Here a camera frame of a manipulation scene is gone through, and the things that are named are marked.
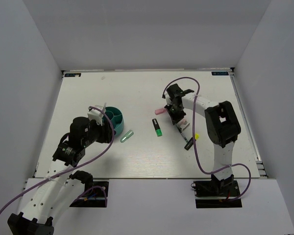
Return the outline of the pink eraser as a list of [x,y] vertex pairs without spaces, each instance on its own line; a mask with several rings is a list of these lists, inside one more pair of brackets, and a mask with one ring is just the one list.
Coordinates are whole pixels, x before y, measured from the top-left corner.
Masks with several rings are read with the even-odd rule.
[[160,115],[160,114],[163,114],[166,112],[166,109],[162,108],[162,109],[158,109],[158,110],[155,110],[155,115]]

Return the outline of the green cap black highlighter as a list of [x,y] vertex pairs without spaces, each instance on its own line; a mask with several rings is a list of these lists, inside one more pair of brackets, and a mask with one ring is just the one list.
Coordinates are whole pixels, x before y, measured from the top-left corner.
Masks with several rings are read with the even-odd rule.
[[161,131],[161,128],[159,126],[157,119],[155,119],[155,118],[152,119],[152,123],[153,123],[154,129],[155,129],[156,135],[158,137],[162,136],[162,131]]

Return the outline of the clear green pen cap tube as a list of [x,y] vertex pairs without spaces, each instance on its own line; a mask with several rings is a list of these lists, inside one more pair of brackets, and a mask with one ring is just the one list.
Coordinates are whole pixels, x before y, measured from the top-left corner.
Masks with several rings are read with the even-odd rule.
[[134,132],[132,130],[127,131],[120,139],[121,143],[124,143],[125,141],[127,141],[130,137],[132,137],[134,135]]

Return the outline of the green gel pen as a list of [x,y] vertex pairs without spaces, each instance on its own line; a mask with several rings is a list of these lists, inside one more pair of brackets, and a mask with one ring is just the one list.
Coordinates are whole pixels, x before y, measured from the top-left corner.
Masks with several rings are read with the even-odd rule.
[[188,143],[188,139],[186,138],[186,136],[184,135],[184,133],[182,132],[181,128],[180,127],[176,127],[180,133],[180,135],[182,136],[182,138],[185,140],[186,143]]

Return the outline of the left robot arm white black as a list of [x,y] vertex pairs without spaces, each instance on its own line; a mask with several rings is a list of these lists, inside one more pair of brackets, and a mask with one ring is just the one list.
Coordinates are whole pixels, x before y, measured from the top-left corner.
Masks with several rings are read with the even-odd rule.
[[30,201],[7,224],[14,235],[51,235],[56,219],[79,197],[96,187],[91,173],[81,170],[80,160],[91,144],[111,145],[115,131],[111,120],[103,117],[76,117],[52,156],[45,179],[32,186]]

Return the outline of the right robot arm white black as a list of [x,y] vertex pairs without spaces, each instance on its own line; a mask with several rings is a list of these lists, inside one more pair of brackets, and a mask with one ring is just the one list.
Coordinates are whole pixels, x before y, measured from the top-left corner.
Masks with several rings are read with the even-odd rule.
[[205,118],[208,137],[214,144],[214,166],[211,174],[211,188],[217,195],[223,195],[233,183],[232,153],[241,133],[241,126],[229,101],[214,102],[196,95],[193,90],[182,90],[177,84],[166,88],[163,98],[174,125],[185,116],[184,109]]

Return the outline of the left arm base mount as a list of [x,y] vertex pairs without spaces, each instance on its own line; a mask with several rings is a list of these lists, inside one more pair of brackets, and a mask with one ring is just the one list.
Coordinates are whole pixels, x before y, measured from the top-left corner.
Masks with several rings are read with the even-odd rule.
[[93,186],[90,191],[75,199],[71,208],[106,208],[108,202],[109,181],[94,181],[87,186],[85,191]]

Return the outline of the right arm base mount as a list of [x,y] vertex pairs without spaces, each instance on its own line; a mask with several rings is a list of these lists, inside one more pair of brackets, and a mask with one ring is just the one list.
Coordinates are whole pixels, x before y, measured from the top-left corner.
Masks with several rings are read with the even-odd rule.
[[241,199],[233,200],[240,195],[237,181],[221,192],[217,192],[210,181],[193,181],[191,187],[195,192],[197,209],[242,208]]

